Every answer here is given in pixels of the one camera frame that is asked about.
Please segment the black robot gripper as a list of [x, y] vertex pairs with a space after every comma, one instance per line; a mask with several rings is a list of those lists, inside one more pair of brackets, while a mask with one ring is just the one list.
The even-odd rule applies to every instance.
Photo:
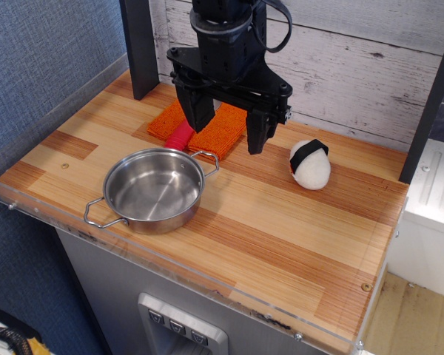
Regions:
[[291, 118], [292, 87], [268, 67], [266, 51], [250, 27], [235, 36], [199, 33], [198, 41], [197, 47], [172, 47], [166, 53], [188, 124], [201, 132], [215, 117], [214, 99], [241, 108], [247, 111], [249, 154], [260, 154], [276, 122]]

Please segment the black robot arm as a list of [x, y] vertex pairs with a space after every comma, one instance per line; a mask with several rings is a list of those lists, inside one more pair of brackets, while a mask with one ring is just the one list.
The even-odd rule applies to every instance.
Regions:
[[214, 101], [246, 111], [248, 151], [260, 154], [278, 124], [291, 116], [292, 86], [266, 63], [267, 53], [278, 53], [290, 35], [276, 47], [267, 44], [267, 7], [292, 16], [281, 1], [194, 1], [190, 24], [196, 47], [172, 47], [172, 82], [186, 120], [201, 132], [215, 117]]

